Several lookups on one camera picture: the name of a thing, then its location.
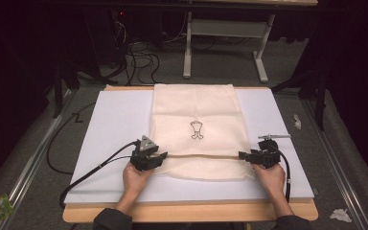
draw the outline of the metal rail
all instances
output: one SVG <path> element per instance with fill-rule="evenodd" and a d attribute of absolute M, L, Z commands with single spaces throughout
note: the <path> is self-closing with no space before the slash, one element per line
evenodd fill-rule
<path fill-rule="evenodd" d="M 44 159 L 47 147 L 51 139 L 53 138 L 53 134 L 55 133 L 56 128 L 61 122 L 63 113 L 70 104 L 70 102 L 72 101 L 72 99 L 74 98 L 74 96 L 75 93 L 73 93 L 71 90 L 67 90 L 67 92 L 64 95 L 64 107 L 62 111 L 51 122 L 48 130 L 46 131 L 45 135 L 40 141 L 40 144 L 38 145 L 36 151 L 31 156 L 25 168 L 23 169 L 22 174 L 20 174 L 19 178 L 17 179 L 17 182 L 9 195 L 9 200 L 13 207 L 13 211 L 7 218 L 5 218 L 0 222 L 0 230 L 10 229 L 12 219 L 14 218 L 17 209 L 19 208 L 24 196 L 26 195 L 30 185 L 32 184 L 35 174 L 37 173 L 38 168 L 40 167 L 41 161 Z"/>
<path fill-rule="evenodd" d="M 348 206 L 349 212 L 352 215 L 352 218 L 359 230 L 367 230 L 368 229 L 368 219 L 362 210 L 362 207 L 357 199 L 357 193 L 349 182 L 348 178 L 345 175 L 345 172 L 340 167 L 339 161 L 337 160 L 335 153 L 331 147 L 330 142 L 328 141 L 327 135 L 324 131 L 321 131 L 315 122 L 315 115 L 312 108 L 312 105 L 309 100 L 302 100 L 302 105 L 305 110 L 310 114 L 310 122 L 315 127 L 315 131 L 318 134 L 319 139 L 322 142 L 322 145 L 327 153 L 329 163 L 331 165 L 331 170 L 333 176 L 335 177 L 336 184 L 339 187 L 340 192 L 342 193 L 343 198 Z"/>

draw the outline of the person's arm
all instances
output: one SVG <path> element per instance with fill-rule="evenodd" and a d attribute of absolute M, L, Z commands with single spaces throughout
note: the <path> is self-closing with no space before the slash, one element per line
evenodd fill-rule
<path fill-rule="evenodd" d="M 286 180 L 286 174 L 283 168 L 276 164 L 270 169 L 264 169 L 259 165 L 252 165 L 259 176 L 262 187 L 270 198 L 274 214 L 276 215 L 276 225 L 273 230 L 310 230 L 311 225 L 308 220 L 294 215 L 291 207 L 288 205 L 283 188 Z"/>
<path fill-rule="evenodd" d="M 124 169 L 125 191 L 115 209 L 104 209 L 94 219 L 94 230 L 130 230 L 132 217 L 128 213 L 133 208 L 137 197 L 145 189 L 154 170 L 137 171 L 129 162 Z"/>

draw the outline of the sleeve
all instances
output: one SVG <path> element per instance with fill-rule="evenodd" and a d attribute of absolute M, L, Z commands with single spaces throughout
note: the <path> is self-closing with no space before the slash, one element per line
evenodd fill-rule
<path fill-rule="evenodd" d="M 310 222 L 297 216 L 283 216 L 276 219 L 273 230 L 312 230 Z"/>
<path fill-rule="evenodd" d="M 94 230 L 130 230 L 131 228 L 132 217 L 116 209 L 103 209 L 94 218 Z"/>

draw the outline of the crumpled paper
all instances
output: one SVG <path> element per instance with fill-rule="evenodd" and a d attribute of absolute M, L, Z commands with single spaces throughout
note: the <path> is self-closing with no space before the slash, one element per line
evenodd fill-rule
<path fill-rule="evenodd" d="M 297 127 L 298 129 L 301 129 L 301 121 L 297 114 L 294 114 L 294 120 L 295 120 L 294 126 Z"/>
<path fill-rule="evenodd" d="M 351 218 L 349 218 L 348 214 L 346 213 L 346 209 L 335 209 L 330 216 L 330 219 L 338 219 L 345 222 L 352 222 Z"/>

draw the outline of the white board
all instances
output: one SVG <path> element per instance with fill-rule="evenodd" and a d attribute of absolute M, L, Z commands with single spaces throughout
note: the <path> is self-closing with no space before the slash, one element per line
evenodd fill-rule
<path fill-rule="evenodd" d="M 247 125 L 249 145 L 258 149 L 258 136 L 288 134 L 270 89 L 237 89 Z M 72 182 L 100 165 L 122 146 L 149 136 L 152 90 L 100 92 L 86 132 Z M 306 174 L 291 140 L 277 139 L 291 170 L 291 198 L 313 198 Z M 130 156 L 134 147 L 117 155 Z M 128 158 L 109 163 L 68 193 L 65 203 L 117 202 L 124 185 Z M 259 180 L 196 181 L 153 175 L 138 202 L 218 201 L 266 199 Z"/>

